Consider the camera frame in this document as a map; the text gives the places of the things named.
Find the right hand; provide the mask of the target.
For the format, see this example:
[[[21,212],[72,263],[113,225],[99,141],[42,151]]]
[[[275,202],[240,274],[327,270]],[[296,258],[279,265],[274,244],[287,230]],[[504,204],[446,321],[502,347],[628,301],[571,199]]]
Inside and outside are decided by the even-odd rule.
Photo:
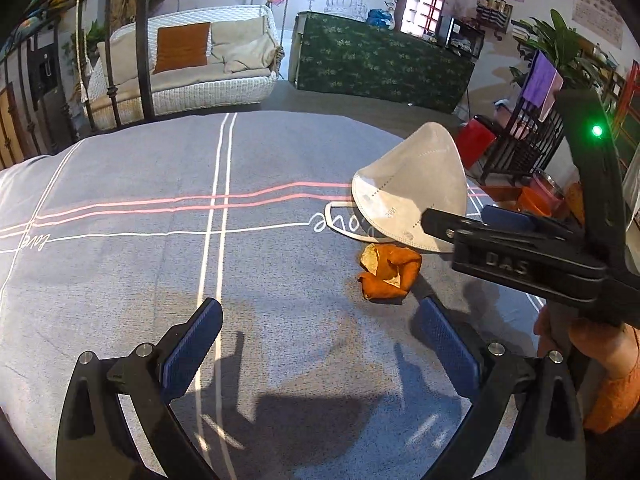
[[[630,374],[639,357],[637,330],[623,324],[614,327],[585,318],[576,318],[567,329],[568,340],[584,356],[596,360],[611,379],[622,379]],[[536,319],[534,334],[538,337],[538,356],[546,356],[559,345],[552,337],[551,314],[544,306]]]

